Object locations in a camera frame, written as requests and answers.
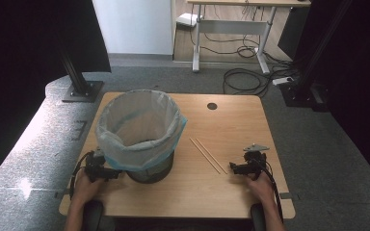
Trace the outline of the black flat panel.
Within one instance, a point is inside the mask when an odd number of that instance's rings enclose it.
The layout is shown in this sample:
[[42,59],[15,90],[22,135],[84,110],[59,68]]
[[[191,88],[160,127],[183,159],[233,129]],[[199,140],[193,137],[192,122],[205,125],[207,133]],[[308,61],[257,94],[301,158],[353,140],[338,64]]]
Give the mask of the black flat panel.
[[309,8],[291,8],[277,46],[294,60],[304,30]]

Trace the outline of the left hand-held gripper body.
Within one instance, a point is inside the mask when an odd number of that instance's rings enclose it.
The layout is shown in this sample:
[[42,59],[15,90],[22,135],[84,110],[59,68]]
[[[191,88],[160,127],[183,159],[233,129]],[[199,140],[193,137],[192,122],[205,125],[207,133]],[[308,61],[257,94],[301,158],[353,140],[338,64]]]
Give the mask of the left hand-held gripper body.
[[103,179],[105,182],[108,178],[105,176],[105,159],[102,155],[96,156],[94,151],[90,151],[86,157],[85,173],[93,183],[97,179]]

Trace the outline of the dark mesh trash bin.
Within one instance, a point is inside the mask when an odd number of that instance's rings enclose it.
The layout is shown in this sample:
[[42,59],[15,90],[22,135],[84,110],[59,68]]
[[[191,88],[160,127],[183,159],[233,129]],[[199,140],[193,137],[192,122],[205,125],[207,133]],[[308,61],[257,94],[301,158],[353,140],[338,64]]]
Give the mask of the dark mesh trash bin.
[[127,175],[137,183],[153,184],[163,180],[171,172],[174,160],[172,152],[159,164],[141,171],[127,171]]

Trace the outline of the wooden chopstick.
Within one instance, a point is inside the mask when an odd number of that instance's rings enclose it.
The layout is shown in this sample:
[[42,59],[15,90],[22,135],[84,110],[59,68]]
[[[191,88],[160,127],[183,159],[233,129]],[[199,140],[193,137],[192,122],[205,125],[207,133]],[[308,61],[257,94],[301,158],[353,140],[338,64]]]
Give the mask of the wooden chopstick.
[[227,174],[227,170],[221,165],[217,158],[211,153],[211,151],[199,140],[195,139],[197,145],[202,149],[202,151],[207,155],[207,157],[213,162],[213,164],[219,169],[219,171]]
[[210,164],[210,166],[212,168],[214,168],[219,174],[221,174],[221,172],[219,171],[219,169],[213,164],[213,162],[207,157],[207,155],[202,151],[202,149],[197,145],[197,143],[192,139],[192,138],[189,138],[189,140],[191,141],[191,143],[195,146],[195,148],[199,151],[199,153],[204,157],[204,159]]

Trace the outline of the person's right hand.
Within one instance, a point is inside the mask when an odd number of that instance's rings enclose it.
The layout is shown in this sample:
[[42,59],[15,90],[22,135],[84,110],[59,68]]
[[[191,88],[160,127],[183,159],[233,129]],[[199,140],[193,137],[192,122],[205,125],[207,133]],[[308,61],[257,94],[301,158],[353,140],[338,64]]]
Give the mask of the person's right hand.
[[252,195],[262,204],[275,202],[272,182],[265,173],[261,173],[255,180],[251,176],[246,176],[245,180]]

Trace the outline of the black curtain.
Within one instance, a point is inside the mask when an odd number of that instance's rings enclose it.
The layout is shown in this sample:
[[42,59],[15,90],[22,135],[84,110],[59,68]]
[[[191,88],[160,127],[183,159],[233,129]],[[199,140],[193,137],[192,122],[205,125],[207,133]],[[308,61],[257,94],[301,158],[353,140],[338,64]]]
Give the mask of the black curtain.
[[[334,15],[336,1],[310,0],[295,61]],[[314,83],[328,90],[327,106],[370,165],[370,0],[353,0],[317,65]]]
[[0,165],[69,70],[111,70],[93,0],[0,0]]

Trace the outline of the white power strip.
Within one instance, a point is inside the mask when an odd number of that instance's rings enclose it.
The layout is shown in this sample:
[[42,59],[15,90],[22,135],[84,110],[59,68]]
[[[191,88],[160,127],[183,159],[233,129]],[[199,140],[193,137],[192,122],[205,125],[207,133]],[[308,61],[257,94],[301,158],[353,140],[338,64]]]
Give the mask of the white power strip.
[[274,86],[292,83],[292,82],[294,82],[294,79],[292,77],[283,77],[283,78],[278,78],[272,81]]

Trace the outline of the white box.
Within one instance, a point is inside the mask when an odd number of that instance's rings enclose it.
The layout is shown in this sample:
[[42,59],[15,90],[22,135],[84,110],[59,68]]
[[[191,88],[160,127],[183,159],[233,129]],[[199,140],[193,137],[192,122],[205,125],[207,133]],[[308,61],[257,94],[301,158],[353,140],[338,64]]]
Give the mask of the white box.
[[183,13],[177,19],[176,22],[183,26],[195,27],[197,24],[198,16],[192,13]]

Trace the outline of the person's left hand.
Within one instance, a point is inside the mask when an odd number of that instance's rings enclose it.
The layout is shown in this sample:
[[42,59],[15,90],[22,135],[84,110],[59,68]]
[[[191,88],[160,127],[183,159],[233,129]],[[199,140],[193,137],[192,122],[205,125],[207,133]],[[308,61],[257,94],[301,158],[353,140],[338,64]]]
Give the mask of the person's left hand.
[[92,182],[86,172],[84,170],[80,170],[77,174],[77,181],[75,183],[71,204],[73,206],[83,207],[97,195],[104,182],[105,180],[102,178],[96,179]]

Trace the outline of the translucent blue bin liner bag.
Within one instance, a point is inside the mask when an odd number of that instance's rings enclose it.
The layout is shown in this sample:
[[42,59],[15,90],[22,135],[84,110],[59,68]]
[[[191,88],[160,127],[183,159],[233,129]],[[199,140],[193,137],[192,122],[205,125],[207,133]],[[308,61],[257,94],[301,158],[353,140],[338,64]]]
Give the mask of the translucent blue bin liner bag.
[[187,118],[167,93],[131,90],[104,107],[95,135],[111,167],[140,171],[172,154],[186,123]]

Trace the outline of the black metal stand with base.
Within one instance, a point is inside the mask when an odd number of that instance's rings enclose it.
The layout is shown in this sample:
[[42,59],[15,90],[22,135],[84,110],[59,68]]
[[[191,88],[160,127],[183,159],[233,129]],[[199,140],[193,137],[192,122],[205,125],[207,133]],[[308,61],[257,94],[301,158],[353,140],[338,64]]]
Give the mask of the black metal stand with base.
[[84,78],[82,72],[75,67],[72,58],[65,50],[61,51],[61,56],[67,76],[71,81],[71,85],[66,91],[66,94],[63,97],[62,101],[67,103],[93,103],[103,87],[103,82],[87,81]]
[[311,86],[316,79],[315,70],[317,65],[320,64],[320,59],[327,50],[330,40],[337,30],[341,20],[353,2],[353,0],[334,1],[336,1],[336,9],[334,15],[330,18],[329,24],[314,40],[313,46],[296,61],[296,64],[300,65],[300,78],[296,82],[281,84],[279,86],[287,107],[320,107],[321,111],[323,111],[324,103],[318,103],[316,97],[311,91]]

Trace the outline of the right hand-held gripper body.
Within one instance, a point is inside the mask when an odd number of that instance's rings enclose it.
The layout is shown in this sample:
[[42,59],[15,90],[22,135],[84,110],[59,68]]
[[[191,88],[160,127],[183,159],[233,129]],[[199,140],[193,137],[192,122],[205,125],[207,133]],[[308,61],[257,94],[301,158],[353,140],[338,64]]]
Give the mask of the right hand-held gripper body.
[[269,147],[260,144],[252,144],[244,148],[244,159],[247,163],[246,174],[253,173],[258,176],[266,167],[267,157],[265,150],[269,150]]

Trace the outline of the white frame desk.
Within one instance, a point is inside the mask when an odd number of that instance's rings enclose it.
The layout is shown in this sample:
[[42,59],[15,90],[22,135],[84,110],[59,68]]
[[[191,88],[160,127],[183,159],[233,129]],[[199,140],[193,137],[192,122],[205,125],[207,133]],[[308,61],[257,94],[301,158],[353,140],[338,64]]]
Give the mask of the white frame desk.
[[[197,38],[193,49],[192,70],[199,72],[200,45],[199,34],[231,34],[231,35],[257,35],[260,42],[255,49],[255,57],[264,74],[270,70],[265,61],[264,48],[273,25],[277,8],[309,8],[310,0],[186,0],[187,3],[198,7],[196,33]],[[266,21],[233,21],[202,19],[202,7],[207,5],[241,6],[241,7],[269,7],[270,14]]]

